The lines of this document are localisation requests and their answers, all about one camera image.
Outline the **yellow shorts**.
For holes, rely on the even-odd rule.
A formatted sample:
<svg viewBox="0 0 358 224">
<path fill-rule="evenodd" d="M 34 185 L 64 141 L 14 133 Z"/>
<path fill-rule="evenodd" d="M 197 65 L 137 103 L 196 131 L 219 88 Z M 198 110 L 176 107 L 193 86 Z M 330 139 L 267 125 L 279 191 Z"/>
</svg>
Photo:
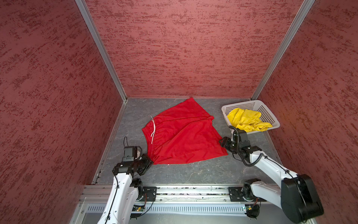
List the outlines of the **yellow shorts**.
<svg viewBox="0 0 358 224">
<path fill-rule="evenodd" d="M 247 133 L 253 131 L 264 132 L 273 127 L 268 122 L 261 121 L 261 113 L 257 111 L 236 108 L 232 110 L 227 118 L 231 126 Z"/>
</svg>

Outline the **white plastic laundry basket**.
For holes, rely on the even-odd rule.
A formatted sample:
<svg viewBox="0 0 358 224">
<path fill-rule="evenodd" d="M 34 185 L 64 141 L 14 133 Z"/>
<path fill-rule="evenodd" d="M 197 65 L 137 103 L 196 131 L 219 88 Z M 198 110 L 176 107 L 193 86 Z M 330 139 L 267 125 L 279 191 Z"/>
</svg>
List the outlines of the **white plastic laundry basket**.
<svg viewBox="0 0 358 224">
<path fill-rule="evenodd" d="M 271 110 L 260 100 L 252 100 L 252 101 L 245 101 L 240 103 L 234 103 L 230 105 L 224 105 L 222 107 L 222 113 L 225 119 L 225 122 L 228 126 L 231 126 L 227 115 L 234 109 L 240 108 L 240 109 L 247 109 L 252 111 L 260 112 L 261 115 L 261 121 L 270 123 L 273 127 L 269 128 L 268 130 L 272 130 L 275 128 L 280 127 L 280 123 L 275 117 L 275 115 L 271 112 Z M 258 133 L 259 131 L 253 131 L 249 132 L 248 134 L 252 133 Z"/>
</svg>

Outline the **red shorts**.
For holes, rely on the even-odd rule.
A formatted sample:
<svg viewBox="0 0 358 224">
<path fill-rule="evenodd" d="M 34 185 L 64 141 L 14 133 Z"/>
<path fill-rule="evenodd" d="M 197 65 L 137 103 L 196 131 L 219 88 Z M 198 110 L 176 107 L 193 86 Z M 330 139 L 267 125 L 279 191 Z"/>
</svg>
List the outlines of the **red shorts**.
<svg viewBox="0 0 358 224">
<path fill-rule="evenodd" d="M 169 108 L 142 129 L 147 153 L 157 164 L 189 164 L 227 156 L 214 117 L 193 98 Z"/>
</svg>

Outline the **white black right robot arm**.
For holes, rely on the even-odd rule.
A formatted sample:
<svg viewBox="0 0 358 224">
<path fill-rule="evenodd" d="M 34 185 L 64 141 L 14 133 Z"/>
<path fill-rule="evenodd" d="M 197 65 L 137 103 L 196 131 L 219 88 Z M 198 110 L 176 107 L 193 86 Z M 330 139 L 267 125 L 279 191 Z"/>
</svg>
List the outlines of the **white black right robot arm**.
<svg viewBox="0 0 358 224">
<path fill-rule="evenodd" d="M 271 185 L 258 178 L 247 180 L 239 193 L 234 193 L 231 189 L 231 196 L 253 202 L 253 210 L 258 209 L 259 199 L 265 200 L 282 209 L 286 217 L 295 224 L 324 214 L 315 184 L 308 175 L 299 175 L 285 168 L 262 149 L 251 146 L 248 140 L 243 141 L 240 137 L 224 137 L 219 143 L 232 156 L 239 156 L 246 167 L 257 167 L 274 181 Z"/>
</svg>

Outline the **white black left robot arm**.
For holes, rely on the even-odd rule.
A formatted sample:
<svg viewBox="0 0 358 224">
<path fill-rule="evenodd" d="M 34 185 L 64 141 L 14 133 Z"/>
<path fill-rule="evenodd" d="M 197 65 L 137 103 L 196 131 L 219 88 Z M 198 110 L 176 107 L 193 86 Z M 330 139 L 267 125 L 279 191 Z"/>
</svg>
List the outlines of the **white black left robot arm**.
<svg viewBox="0 0 358 224">
<path fill-rule="evenodd" d="M 129 223 L 133 206 L 144 193 L 141 179 L 133 177 L 145 174 L 152 164 L 149 156 L 143 154 L 137 160 L 123 161 L 113 168 L 113 185 L 99 224 Z"/>
</svg>

